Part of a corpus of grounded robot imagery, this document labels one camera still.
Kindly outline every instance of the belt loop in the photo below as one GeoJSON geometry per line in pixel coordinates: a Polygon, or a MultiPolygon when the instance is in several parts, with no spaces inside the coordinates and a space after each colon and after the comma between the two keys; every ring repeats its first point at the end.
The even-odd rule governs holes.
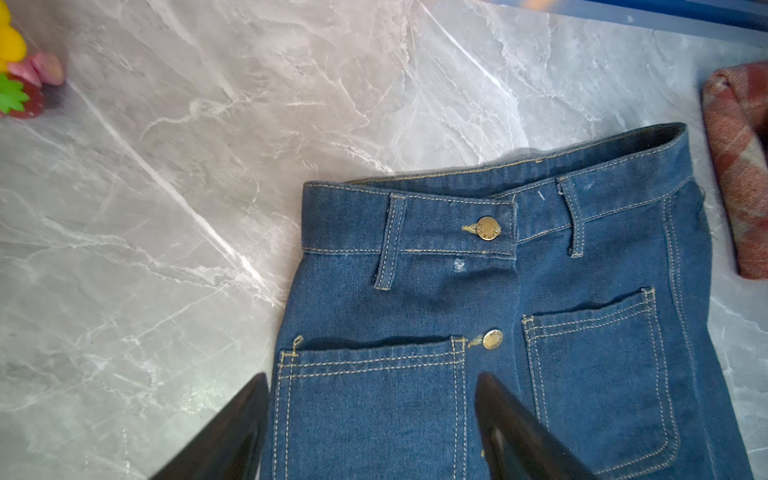
{"type": "Polygon", "coordinates": [[[578,204],[574,182],[570,177],[558,178],[558,193],[565,197],[565,204],[568,205],[568,212],[571,214],[573,223],[573,237],[571,238],[571,248],[568,249],[568,255],[571,258],[584,256],[584,217],[581,215],[581,206],[578,204]]]}
{"type": "Polygon", "coordinates": [[[377,290],[389,290],[395,279],[397,264],[397,244],[402,229],[402,219],[406,212],[406,198],[402,195],[389,195],[389,209],[386,214],[386,227],[382,241],[382,255],[379,258],[379,269],[373,282],[377,290]]]}

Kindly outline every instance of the denim fabric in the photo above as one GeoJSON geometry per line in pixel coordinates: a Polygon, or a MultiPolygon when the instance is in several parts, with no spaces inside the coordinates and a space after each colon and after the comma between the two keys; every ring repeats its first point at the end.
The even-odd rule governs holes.
{"type": "Polygon", "coordinates": [[[707,333],[702,201],[683,124],[309,182],[262,478],[488,478],[482,371],[600,478],[752,478],[707,333]]]}

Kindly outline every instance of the back pocket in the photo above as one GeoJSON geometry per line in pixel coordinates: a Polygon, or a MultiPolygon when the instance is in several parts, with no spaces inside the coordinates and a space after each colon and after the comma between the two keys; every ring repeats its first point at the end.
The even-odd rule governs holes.
{"type": "Polygon", "coordinates": [[[668,466],[680,437],[655,291],[523,319],[537,417],[590,470],[622,480],[668,466]]]}
{"type": "Polygon", "coordinates": [[[272,478],[465,478],[465,345],[282,351],[272,478]]]}

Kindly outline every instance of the brass button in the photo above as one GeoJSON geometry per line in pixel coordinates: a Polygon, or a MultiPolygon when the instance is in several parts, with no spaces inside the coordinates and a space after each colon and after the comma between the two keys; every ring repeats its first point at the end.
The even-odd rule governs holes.
{"type": "Polygon", "coordinates": [[[483,217],[477,224],[478,237],[483,240],[493,240],[502,232],[501,226],[494,217],[483,217]]]}
{"type": "Polygon", "coordinates": [[[482,345],[488,349],[493,350],[502,344],[504,339],[504,333],[501,330],[491,330],[482,337],[482,345]]]}

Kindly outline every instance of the folded cloth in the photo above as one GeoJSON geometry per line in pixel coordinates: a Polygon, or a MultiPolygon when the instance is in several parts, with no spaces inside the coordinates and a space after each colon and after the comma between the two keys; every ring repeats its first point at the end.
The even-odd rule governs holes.
{"type": "Polygon", "coordinates": [[[739,274],[768,279],[768,62],[714,72],[703,112],[739,274]]]}

